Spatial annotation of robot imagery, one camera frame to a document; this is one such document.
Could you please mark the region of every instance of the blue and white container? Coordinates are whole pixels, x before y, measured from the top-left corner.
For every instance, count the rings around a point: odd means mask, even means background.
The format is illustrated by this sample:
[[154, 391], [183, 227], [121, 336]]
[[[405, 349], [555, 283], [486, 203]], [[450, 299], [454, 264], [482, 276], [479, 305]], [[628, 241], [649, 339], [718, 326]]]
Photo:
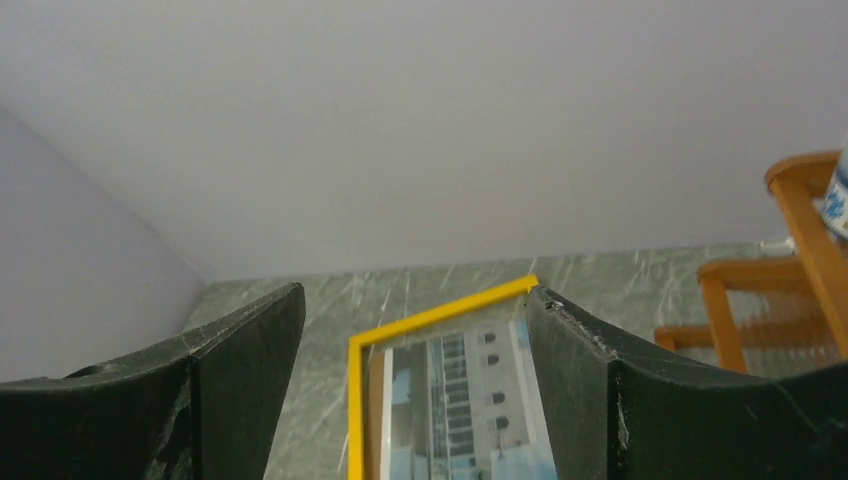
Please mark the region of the blue and white container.
[[822, 219], [834, 234], [848, 240], [848, 138], [821, 205]]

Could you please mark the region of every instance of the wooden chair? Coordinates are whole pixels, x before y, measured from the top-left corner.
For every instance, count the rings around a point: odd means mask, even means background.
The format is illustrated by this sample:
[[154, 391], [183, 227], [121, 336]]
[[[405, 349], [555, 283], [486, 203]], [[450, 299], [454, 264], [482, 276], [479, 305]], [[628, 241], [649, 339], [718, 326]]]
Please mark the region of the wooden chair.
[[[698, 279], [709, 325], [660, 327], [658, 345], [671, 351], [713, 346], [721, 367], [743, 373], [743, 347], [815, 348], [819, 365], [848, 358], [848, 267], [813, 204], [824, 195], [839, 153], [789, 158], [766, 174], [798, 256], [704, 265]], [[731, 291], [756, 294], [765, 308], [735, 321]]]

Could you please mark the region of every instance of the yellow border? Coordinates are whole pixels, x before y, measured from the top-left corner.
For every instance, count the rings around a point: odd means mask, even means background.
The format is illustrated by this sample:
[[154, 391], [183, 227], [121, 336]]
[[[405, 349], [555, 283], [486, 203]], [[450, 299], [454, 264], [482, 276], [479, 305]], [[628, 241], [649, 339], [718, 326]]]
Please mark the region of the yellow border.
[[539, 284], [536, 275], [528, 275], [501, 286], [446, 303], [426, 312], [350, 337], [348, 360], [348, 479], [364, 480], [364, 423], [362, 413], [362, 349], [399, 335], [434, 325], [465, 313], [525, 294]]

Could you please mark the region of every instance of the gray floor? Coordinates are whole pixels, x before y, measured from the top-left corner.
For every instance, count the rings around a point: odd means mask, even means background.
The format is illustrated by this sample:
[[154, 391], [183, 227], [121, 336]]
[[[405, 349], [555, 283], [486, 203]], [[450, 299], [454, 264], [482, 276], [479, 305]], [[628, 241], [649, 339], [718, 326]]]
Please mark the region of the gray floor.
[[[306, 325], [265, 478], [346, 478], [351, 335], [535, 273], [542, 283], [595, 316], [652, 340], [657, 326], [706, 322], [696, 279], [700, 265], [756, 254], [752, 244], [720, 245], [219, 282], [209, 287], [186, 328], [229, 313], [286, 282], [302, 283]], [[467, 322], [522, 317], [521, 299], [515, 299], [435, 330], [445, 333]], [[711, 352], [690, 354], [701, 361], [715, 361]]]

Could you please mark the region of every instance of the yellow edge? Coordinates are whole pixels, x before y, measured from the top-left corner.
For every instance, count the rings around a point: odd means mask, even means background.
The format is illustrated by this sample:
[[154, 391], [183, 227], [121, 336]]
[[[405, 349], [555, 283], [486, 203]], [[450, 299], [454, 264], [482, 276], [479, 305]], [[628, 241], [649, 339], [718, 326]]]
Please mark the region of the yellow edge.
[[513, 280], [498, 287], [446, 303], [426, 312], [350, 337], [348, 359], [348, 479], [365, 479], [365, 424], [362, 413], [362, 349], [399, 335], [420, 330], [453, 317], [523, 295], [539, 284], [536, 275]]

